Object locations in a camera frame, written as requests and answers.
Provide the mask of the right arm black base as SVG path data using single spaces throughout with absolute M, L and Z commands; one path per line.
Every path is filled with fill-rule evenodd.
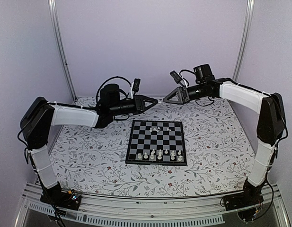
M 261 189 L 262 186 L 243 186 L 243 192 L 224 196 L 223 205 L 227 211 L 243 208 L 238 212 L 238 217 L 245 222 L 253 221 L 263 206 Z

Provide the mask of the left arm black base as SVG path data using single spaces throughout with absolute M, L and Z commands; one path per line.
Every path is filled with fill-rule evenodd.
M 62 191 L 61 185 L 57 185 L 50 189 L 43 189 L 43 194 L 40 201 L 56 207 L 66 208 L 70 210 L 79 210 L 81 203 L 81 192 L 74 189 L 66 192 Z

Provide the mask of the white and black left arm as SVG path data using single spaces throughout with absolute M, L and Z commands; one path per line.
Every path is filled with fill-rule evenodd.
M 157 99 L 137 94 L 138 88 L 132 85 L 129 93 L 111 83 L 100 87 L 96 94 L 96 105 L 87 107 L 49 102 L 37 97 L 20 121 L 18 135 L 25 145 L 24 157 L 31 164 L 46 197 L 54 205 L 61 205 L 65 196 L 55 176 L 49 159 L 48 139 L 52 127 L 78 125 L 103 129 L 119 115 L 142 114 L 155 106 Z

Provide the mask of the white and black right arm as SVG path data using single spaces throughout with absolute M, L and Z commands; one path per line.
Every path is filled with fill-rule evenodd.
M 267 174 L 278 156 L 278 144 L 287 133 L 283 99 L 279 93 L 269 94 L 242 85 L 230 78 L 216 79 L 209 64 L 194 67 L 196 85 L 189 86 L 176 71 L 170 72 L 180 86 L 164 97 L 165 103 L 183 105 L 203 97 L 221 98 L 247 107 L 258 114 L 258 146 L 255 162 L 247 177 L 239 202 L 249 206 L 257 199 L 257 191 L 267 182 Z

